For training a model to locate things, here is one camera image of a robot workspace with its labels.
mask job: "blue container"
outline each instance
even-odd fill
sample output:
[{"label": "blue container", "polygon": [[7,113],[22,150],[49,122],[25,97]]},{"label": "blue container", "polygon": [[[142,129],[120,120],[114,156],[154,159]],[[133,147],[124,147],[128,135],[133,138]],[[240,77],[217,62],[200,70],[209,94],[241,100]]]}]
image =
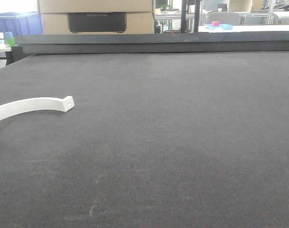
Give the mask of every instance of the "blue container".
[{"label": "blue container", "polygon": [[12,32],[15,35],[41,35],[43,33],[41,17],[38,12],[0,13],[0,32]]}]

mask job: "white table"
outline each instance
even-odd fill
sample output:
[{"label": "white table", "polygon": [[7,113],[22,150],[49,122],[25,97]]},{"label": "white table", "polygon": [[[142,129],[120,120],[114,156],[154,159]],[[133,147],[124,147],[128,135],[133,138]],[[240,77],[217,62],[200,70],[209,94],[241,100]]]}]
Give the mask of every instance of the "white table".
[{"label": "white table", "polygon": [[256,32],[256,31],[289,31],[289,25],[237,25],[232,30],[214,31],[205,26],[198,27],[199,32]]},{"label": "white table", "polygon": [[5,59],[6,65],[13,62],[12,60],[12,53],[11,53],[11,47],[9,45],[0,44],[0,52],[5,52],[6,57],[0,56],[0,59]]}]

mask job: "metal frame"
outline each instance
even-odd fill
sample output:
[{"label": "metal frame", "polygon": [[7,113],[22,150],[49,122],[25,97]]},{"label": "metal frame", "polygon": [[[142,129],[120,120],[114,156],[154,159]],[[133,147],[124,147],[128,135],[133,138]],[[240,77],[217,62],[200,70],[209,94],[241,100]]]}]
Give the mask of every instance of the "metal frame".
[{"label": "metal frame", "polygon": [[17,36],[28,54],[289,51],[289,31]]},{"label": "metal frame", "polygon": [[52,97],[31,98],[15,101],[0,106],[0,121],[8,117],[39,110],[56,110],[67,112],[75,106],[73,97],[67,96],[64,99]]}]

